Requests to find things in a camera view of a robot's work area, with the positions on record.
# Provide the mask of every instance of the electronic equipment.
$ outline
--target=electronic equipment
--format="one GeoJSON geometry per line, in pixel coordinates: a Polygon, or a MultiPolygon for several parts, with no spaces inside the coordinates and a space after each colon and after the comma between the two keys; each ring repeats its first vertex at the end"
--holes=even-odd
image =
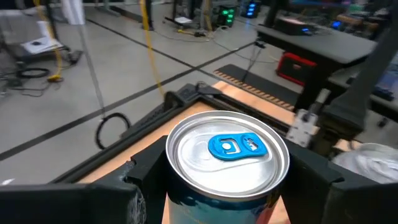
{"type": "Polygon", "coordinates": [[[288,35],[312,35],[315,31],[314,26],[288,17],[278,18],[273,28],[288,35]]]}
{"type": "Polygon", "coordinates": [[[257,18],[259,15],[261,8],[261,2],[260,1],[249,1],[246,3],[243,3],[242,5],[242,11],[241,11],[241,17],[245,18],[257,18]]]}
{"type": "Polygon", "coordinates": [[[330,25],[330,27],[335,30],[340,30],[341,26],[342,26],[341,21],[333,21],[330,25]]]}
{"type": "Polygon", "coordinates": [[[290,0],[290,6],[348,8],[351,0],[290,0]]]}
{"type": "Polygon", "coordinates": [[[235,6],[220,6],[216,25],[232,27],[235,20],[235,11],[235,6]]]}
{"type": "Polygon", "coordinates": [[[295,54],[286,52],[279,60],[276,74],[282,78],[304,86],[305,80],[315,68],[316,63],[295,54]]]}

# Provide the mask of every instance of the red box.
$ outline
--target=red box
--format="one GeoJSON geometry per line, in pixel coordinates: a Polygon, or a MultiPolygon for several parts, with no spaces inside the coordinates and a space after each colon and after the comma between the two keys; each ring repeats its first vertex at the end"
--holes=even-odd
{"type": "Polygon", "coordinates": [[[276,74],[303,86],[315,66],[315,62],[287,52],[280,58],[276,74]]]}

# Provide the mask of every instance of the gray floor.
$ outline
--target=gray floor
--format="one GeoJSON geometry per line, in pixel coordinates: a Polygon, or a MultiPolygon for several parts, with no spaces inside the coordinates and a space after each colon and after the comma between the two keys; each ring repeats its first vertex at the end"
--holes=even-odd
{"type": "MultiPolygon", "coordinates": [[[[155,53],[161,79],[162,81],[168,80],[165,85],[166,90],[178,90],[186,83],[196,83],[197,81],[204,81],[210,85],[217,82],[216,79],[202,72],[193,71],[192,68],[196,66],[202,66],[201,69],[209,73],[230,63],[242,68],[248,66],[248,58],[251,56],[253,46],[246,47],[238,51],[237,54],[231,54],[208,65],[203,66],[203,63],[229,52],[218,44],[233,50],[254,41],[256,32],[253,24],[261,22],[262,18],[252,21],[238,18],[231,29],[216,33],[215,42],[218,43],[216,44],[212,40],[206,41],[177,34],[172,24],[163,24],[163,17],[170,13],[170,9],[171,5],[154,6],[157,32],[152,33],[153,47],[175,58],[172,60],[155,53]],[[169,79],[177,74],[180,74],[181,77],[170,82],[169,79]]],[[[128,10],[139,12],[137,6],[129,6],[128,10]]],[[[122,17],[98,12],[93,8],[86,8],[85,13],[87,19],[94,22],[87,22],[85,27],[105,104],[110,105],[127,96],[140,95],[114,109],[114,111],[128,115],[129,119],[135,122],[162,102],[159,91],[156,89],[141,96],[142,91],[155,85],[147,59],[147,49],[142,46],[145,43],[145,38],[141,25],[122,17]],[[107,28],[136,42],[117,35],[107,28]]],[[[9,22],[12,32],[9,32],[8,39],[18,42],[38,36],[34,20],[30,18],[12,17],[9,22]]],[[[64,44],[73,49],[81,49],[76,27],[58,24],[58,31],[64,44]]],[[[274,73],[276,62],[272,58],[279,58],[281,53],[281,49],[269,46],[260,54],[259,63],[255,64],[251,71],[293,91],[300,92],[300,86],[288,82],[274,73]]],[[[40,66],[55,71],[54,62],[42,62],[35,65],[35,67],[40,66]]],[[[15,91],[11,91],[9,96],[0,98],[0,126],[2,127],[0,129],[0,153],[12,148],[18,149],[21,144],[34,139],[34,146],[31,148],[0,161],[0,182],[15,179],[11,184],[46,183],[99,151],[93,141],[94,131],[100,120],[99,116],[78,126],[72,125],[67,131],[45,141],[37,139],[45,133],[99,109],[95,89],[84,58],[76,67],[65,70],[63,76],[65,81],[58,90],[50,88],[40,98],[22,96],[15,91]]],[[[28,85],[38,88],[43,81],[33,80],[28,85]]],[[[374,114],[371,116],[368,136],[374,137],[374,133],[379,132],[373,124],[377,119],[379,116],[374,114]]],[[[109,124],[104,130],[104,142],[110,144],[115,141],[122,131],[123,124],[117,121],[109,124]]],[[[365,138],[365,140],[380,141],[375,138],[365,138]]],[[[394,138],[383,140],[388,144],[395,144],[394,141],[394,138]]]]}

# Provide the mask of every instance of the can lid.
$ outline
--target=can lid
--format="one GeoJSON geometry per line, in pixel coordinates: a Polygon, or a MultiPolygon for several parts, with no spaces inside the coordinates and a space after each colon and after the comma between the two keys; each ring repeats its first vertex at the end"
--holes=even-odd
{"type": "Polygon", "coordinates": [[[166,153],[184,181],[213,197],[263,196],[289,168],[287,147],[271,127],[231,111],[184,119],[169,134],[166,153]]]}

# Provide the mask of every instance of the drink can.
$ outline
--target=drink can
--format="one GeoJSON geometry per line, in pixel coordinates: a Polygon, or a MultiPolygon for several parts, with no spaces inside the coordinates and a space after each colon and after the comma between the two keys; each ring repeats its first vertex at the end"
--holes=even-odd
{"type": "Polygon", "coordinates": [[[289,168],[284,140],[245,114],[208,111],[166,142],[170,224],[267,224],[289,168]]]}

